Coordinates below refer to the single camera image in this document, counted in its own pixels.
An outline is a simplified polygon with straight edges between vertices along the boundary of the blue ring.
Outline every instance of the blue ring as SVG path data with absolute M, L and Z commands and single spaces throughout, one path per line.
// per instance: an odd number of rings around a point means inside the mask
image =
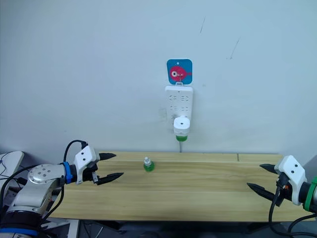
M 21 229 L 21 228 L 2 228 L 0 229 L 0 233 L 20 233 L 25 235 L 31 235 L 31 236 L 38 236 L 38 232 L 34 230 L 29 229 Z
M 68 162 L 63 162 L 65 170 L 66 170 L 66 184 L 71 183 L 71 179 L 73 178 L 73 175 L 70 172 L 70 166 Z

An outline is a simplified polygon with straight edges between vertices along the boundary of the green bottle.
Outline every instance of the green bottle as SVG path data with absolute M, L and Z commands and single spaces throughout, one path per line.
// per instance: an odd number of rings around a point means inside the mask
M 143 167 L 145 171 L 151 172 L 154 170 L 154 162 L 152 162 L 149 157 L 145 157 Z

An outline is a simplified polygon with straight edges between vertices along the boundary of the green ring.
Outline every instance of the green ring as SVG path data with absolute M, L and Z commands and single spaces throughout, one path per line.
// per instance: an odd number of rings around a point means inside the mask
M 317 186 L 317 177 L 314 177 L 311 186 L 309 187 L 308 194 L 305 201 L 304 209 L 309 212 L 309 207 L 311 205 L 312 197 L 314 194 L 314 190 Z

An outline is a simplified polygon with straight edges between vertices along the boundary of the power strip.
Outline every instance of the power strip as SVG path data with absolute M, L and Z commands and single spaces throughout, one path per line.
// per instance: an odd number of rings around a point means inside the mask
M 173 127 L 175 118 L 192 117 L 193 88 L 187 86 L 166 86 L 166 111 L 168 124 Z

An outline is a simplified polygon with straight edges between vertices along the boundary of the electrical cord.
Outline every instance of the electrical cord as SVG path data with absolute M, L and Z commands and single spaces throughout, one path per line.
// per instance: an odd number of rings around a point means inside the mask
M 313 233 L 309 233 L 309 232 L 293 232 L 293 233 L 287 232 L 287 233 L 284 233 L 284 232 L 277 231 L 277 230 L 274 228 L 273 223 L 272 223 L 272 217 L 273 217 L 274 207 L 275 207 L 275 205 L 276 205 L 276 202 L 277 202 L 277 199 L 278 199 L 280 190 L 281 190 L 281 187 L 278 186 L 278 187 L 276 188 L 275 196 L 274 196 L 274 199 L 273 199 L 273 201 L 272 201 L 272 203 L 271 203 L 271 206 L 270 206 L 270 209 L 269 209 L 269 213 L 268 213 L 268 224 L 269 224 L 269 227 L 271 228 L 271 230 L 272 230 L 275 234 L 280 235 L 280 236 L 284 236 L 284 237 L 309 236 L 309 237 L 316 237 L 316 238 L 317 238 L 317 234 L 313 234 Z
M 88 230 L 87 230 L 86 223 L 83 222 L 83 224 L 84 224 L 84 229 L 85 229 L 85 231 L 86 231 L 88 237 L 91 238 L 91 235 L 90 235 L 90 233 L 89 233 Z
M 22 166 L 22 165 L 19 165 L 19 167 L 22 167 L 22 168 L 25 168 L 24 166 Z M 29 172 L 29 170 L 27 170 L 28 172 Z
M 54 234 L 52 232 L 46 231 L 46 230 L 40 230 L 39 233 L 42 233 L 42 234 L 46 235 L 49 238 L 57 238 L 57 237 L 59 237 L 58 235 L 56 235 L 56 234 Z
M 67 158 L 67 153 L 68 153 L 68 150 L 70 148 L 70 146 L 75 143 L 75 142 L 80 142 L 81 143 L 81 147 L 82 149 L 87 146 L 87 142 L 86 141 L 83 141 L 83 140 L 73 140 L 71 141 L 66 149 L 65 149 L 65 153 L 64 153 L 64 158 L 63 158 L 63 162 L 66 162 L 66 158 Z M 61 192 L 60 192 L 60 198 L 59 198 L 59 201 L 58 203 L 55 205 L 54 208 L 52 208 L 43 218 L 42 218 L 42 221 L 39 223 L 39 226 L 38 226 L 38 230 L 41 228 L 41 225 L 46 221 L 46 219 L 60 206 L 60 204 L 62 203 L 63 201 L 63 198 L 64 198 L 64 186 L 61 187 Z
M 301 221 L 303 221 L 303 220 L 306 220 L 306 219 L 309 219 L 309 218 L 315 218 L 315 217 L 317 217 L 317 213 L 314 213 L 314 214 L 311 214 L 311 215 L 308 215 L 308 216 L 304 216 L 304 217 L 300 217 L 300 218 L 296 219 L 295 221 L 293 221 L 293 222 L 289 225 L 289 227 L 288 227 L 288 229 L 287 229 L 287 232 L 288 232 L 288 233 L 291 233 L 293 227 L 294 227 L 297 223 L 299 223 L 299 222 L 301 222 Z
M 97 233 L 96 237 L 95 238 L 98 238 L 98 236 L 100 235 L 100 233 L 103 231 L 104 227 L 101 227 L 99 232 Z
M 1 192 L 0 192 L 0 209 L 2 209 L 3 207 L 3 199 L 4 199 L 4 190 L 5 190 L 5 187 L 8 185 L 8 183 L 14 179 L 15 176 L 17 176 L 19 173 L 23 172 L 23 171 L 26 171 L 26 170 L 29 170 L 31 168 L 34 168 L 35 166 L 37 165 L 31 165 L 31 166 L 28 166 L 28 167 L 25 167 L 24 169 L 21 169 L 15 173 L 13 173 L 10 177 L 8 177 L 6 179 L 6 181 L 4 182 L 2 188 L 1 188 Z
M 3 173 L 4 173 L 4 171 L 6 171 L 6 166 L 4 165 L 4 163 L 3 163 L 3 158 L 4 158 L 4 156 L 6 156 L 7 154 L 10 154 L 11 152 L 8 152 L 8 153 L 5 153 L 4 155 L 2 155 L 1 156 L 1 164 L 3 165 L 3 167 L 4 167 L 4 170 L 1 172 L 1 174 L 0 175 L 2 175 Z

